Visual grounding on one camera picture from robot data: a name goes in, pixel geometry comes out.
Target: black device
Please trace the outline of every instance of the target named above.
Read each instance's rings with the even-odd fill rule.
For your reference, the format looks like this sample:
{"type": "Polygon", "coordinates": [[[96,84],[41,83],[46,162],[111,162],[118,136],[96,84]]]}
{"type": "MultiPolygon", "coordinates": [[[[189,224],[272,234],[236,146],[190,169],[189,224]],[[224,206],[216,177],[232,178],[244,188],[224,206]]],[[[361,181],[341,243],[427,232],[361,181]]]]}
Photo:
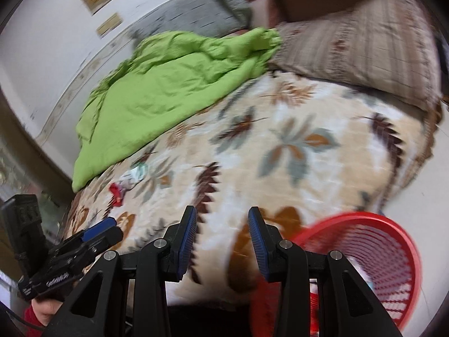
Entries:
{"type": "Polygon", "coordinates": [[[64,301],[73,289],[73,282],[83,276],[83,269],[123,238],[115,219],[109,217],[50,249],[42,232],[35,195],[15,195],[2,206],[1,212],[23,272],[19,290],[27,301],[37,296],[64,301]]]}
{"type": "MultiPolygon", "coordinates": [[[[11,204],[18,203],[6,204],[9,210],[12,209],[11,204]]],[[[35,225],[36,219],[30,220],[30,224],[35,225]]],[[[154,240],[141,251],[126,255],[111,250],[103,253],[67,296],[42,337],[170,336],[165,282],[179,282],[186,273],[196,221],[195,208],[188,206],[179,224],[168,227],[163,238],[154,240]],[[126,328],[130,279],[135,279],[131,331],[126,328]]],[[[320,255],[306,252],[283,240],[276,227],[265,224],[257,207],[250,209],[248,223],[261,274],[268,282],[282,282],[275,337],[309,336],[310,278],[317,279],[318,283],[321,336],[401,337],[380,301],[342,253],[332,251],[328,255],[320,255]]],[[[78,254],[75,259],[88,260],[95,253],[91,248],[105,244],[106,234],[112,228],[117,227],[103,229],[100,233],[93,227],[75,234],[57,250],[49,250],[34,275],[49,280],[65,270],[60,262],[52,263],[54,269],[48,267],[52,254],[55,256],[51,259],[61,258],[67,262],[68,254],[75,252],[78,254]],[[84,243],[88,246],[85,245],[85,252],[79,253],[77,250],[83,249],[84,243]]],[[[29,232],[30,237],[36,234],[40,237],[39,232],[26,226],[22,229],[24,232],[29,232]]],[[[121,236],[109,240],[118,242],[121,236]]],[[[22,336],[1,308],[0,334],[5,337],[22,336]]]]}

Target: red object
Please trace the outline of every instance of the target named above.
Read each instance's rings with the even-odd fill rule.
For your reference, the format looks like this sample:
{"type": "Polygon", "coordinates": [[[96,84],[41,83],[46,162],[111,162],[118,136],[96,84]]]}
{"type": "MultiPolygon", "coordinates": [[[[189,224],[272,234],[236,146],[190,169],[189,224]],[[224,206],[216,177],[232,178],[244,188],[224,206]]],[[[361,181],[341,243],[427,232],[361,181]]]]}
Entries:
{"type": "Polygon", "coordinates": [[[113,207],[121,207],[123,204],[123,192],[122,192],[121,187],[119,187],[115,182],[113,182],[109,186],[109,191],[112,193],[112,196],[114,197],[112,206],[113,207]]]}
{"type": "MultiPolygon", "coordinates": [[[[38,327],[44,327],[36,317],[36,314],[34,314],[33,307],[29,306],[25,309],[25,312],[23,314],[24,320],[26,320],[28,323],[34,324],[38,327]]],[[[26,332],[26,337],[40,337],[42,335],[41,331],[38,331],[37,329],[33,329],[28,327],[28,331],[26,332]]]]}
{"type": "Polygon", "coordinates": [[[318,320],[318,294],[310,292],[310,335],[316,336],[320,327],[318,320]]]}
{"type": "MultiPolygon", "coordinates": [[[[374,292],[398,328],[406,325],[418,301],[421,261],[410,236],[398,224],[359,211],[318,222],[291,241],[306,251],[327,254],[338,249],[353,256],[372,279],[374,292]]],[[[254,337],[272,336],[279,293],[279,283],[268,284],[260,278],[251,301],[254,337]]],[[[312,319],[311,334],[314,323],[312,319]]]]}

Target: red sleeve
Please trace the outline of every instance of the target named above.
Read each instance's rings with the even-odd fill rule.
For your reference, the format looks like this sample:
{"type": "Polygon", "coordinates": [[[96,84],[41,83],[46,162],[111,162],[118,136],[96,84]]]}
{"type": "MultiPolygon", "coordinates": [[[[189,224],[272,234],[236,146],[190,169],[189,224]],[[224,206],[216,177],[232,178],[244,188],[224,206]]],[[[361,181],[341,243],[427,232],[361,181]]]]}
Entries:
{"type": "MultiPolygon", "coordinates": [[[[32,306],[29,306],[28,308],[25,309],[23,318],[28,323],[34,324],[35,326],[38,326],[38,327],[43,327],[43,325],[37,320],[36,314],[34,314],[32,306]]],[[[38,331],[37,329],[28,327],[26,337],[40,337],[41,335],[42,335],[41,331],[38,331]]]]}

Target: green blanket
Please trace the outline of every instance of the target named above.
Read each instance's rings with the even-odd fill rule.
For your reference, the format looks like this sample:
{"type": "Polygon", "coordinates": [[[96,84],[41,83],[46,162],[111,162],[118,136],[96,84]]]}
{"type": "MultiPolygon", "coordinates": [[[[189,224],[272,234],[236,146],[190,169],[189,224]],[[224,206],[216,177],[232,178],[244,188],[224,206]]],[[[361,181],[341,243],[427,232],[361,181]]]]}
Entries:
{"type": "Polygon", "coordinates": [[[73,190],[260,76],[280,44],[276,30],[263,28],[230,38],[175,31],[143,40],[89,96],[76,126],[73,190]]]}

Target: screw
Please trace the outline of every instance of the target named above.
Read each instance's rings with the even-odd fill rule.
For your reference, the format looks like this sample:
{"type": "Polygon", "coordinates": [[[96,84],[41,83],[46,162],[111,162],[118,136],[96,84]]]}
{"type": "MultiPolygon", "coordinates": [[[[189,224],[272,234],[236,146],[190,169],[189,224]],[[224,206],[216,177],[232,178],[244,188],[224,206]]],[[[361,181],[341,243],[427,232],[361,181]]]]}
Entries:
{"type": "Polygon", "coordinates": [[[293,246],[293,243],[291,243],[289,240],[282,240],[279,242],[279,246],[281,246],[283,249],[289,249],[291,246],[293,246]]]}
{"type": "Polygon", "coordinates": [[[105,258],[105,260],[110,261],[110,260],[115,258],[115,252],[114,251],[107,251],[107,252],[105,252],[103,257],[105,258]]]}
{"type": "Polygon", "coordinates": [[[340,251],[331,251],[331,257],[334,260],[341,260],[341,258],[343,257],[343,254],[340,251]]]}
{"type": "Polygon", "coordinates": [[[165,247],[167,245],[167,241],[164,238],[159,238],[158,240],[155,240],[153,245],[157,249],[161,249],[162,247],[165,247]]]}

